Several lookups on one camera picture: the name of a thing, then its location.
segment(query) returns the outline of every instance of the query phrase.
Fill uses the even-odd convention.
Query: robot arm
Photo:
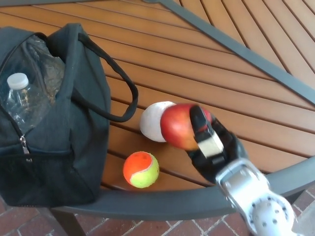
[[[301,236],[291,229],[291,204],[269,188],[267,178],[247,159],[228,164],[217,175],[217,185],[256,236]]]
[[[217,184],[255,236],[302,236],[292,231],[291,204],[270,190],[268,179],[248,160],[236,136],[212,118],[210,124],[199,106],[190,110],[199,146],[198,151],[188,152],[194,167]]]

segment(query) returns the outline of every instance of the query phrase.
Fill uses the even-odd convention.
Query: bag strap
[[[127,83],[128,87],[130,88],[130,91],[132,93],[132,102],[126,109],[125,113],[121,117],[119,117],[119,116],[113,115],[109,112],[102,110],[100,107],[96,106],[93,103],[90,103],[76,89],[73,90],[71,99],[111,121],[126,122],[127,120],[131,119],[134,113],[136,112],[137,104],[138,104],[137,87],[129,78],[129,76],[120,68],[120,66],[106,52],[104,52],[104,50],[102,50],[97,44],[95,44],[87,35],[79,33],[79,41],[82,42],[85,47],[90,49],[100,58],[105,59],[106,62],[113,68],[113,70],[122,77],[122,79]]]

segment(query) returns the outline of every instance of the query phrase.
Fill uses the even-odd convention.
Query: tennis ball
[[[158,178],[158,161],[150,153],[135,152],[126,159],[123,173],[127,182],[132,186],[137,188],[149,187]]]

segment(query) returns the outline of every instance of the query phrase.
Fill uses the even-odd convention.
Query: dark gray tote bag
[[[68,24],[49,36],[5,27],[0,29],[0,101],[8,91],[10,74],[34,77],[32,65],[25,66],[28,61],[20,50],[33,35],[63,60],[64,77],[48,115],[26,134],[0,104],[0,195],[8,205],[21,207],[93,202],[100,190],[109,123],[125,122],[134,115],[138,90],[80,24]],[[130,88],[132,101],[121,117],[110,114],[110,88],[101,59]]]

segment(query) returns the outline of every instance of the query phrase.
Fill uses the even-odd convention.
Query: zipper pull
[[[23,148],[24,154],[29,154],[30,152],[29,152],[29,150],[28,150],[28,146],[27,146],[27,144],[26,144],[26,139],[25,139],[24,135],[22,135],[22,136],[20,137],[20,141],[21,141],[21,144],[22,144],[22,148]]]

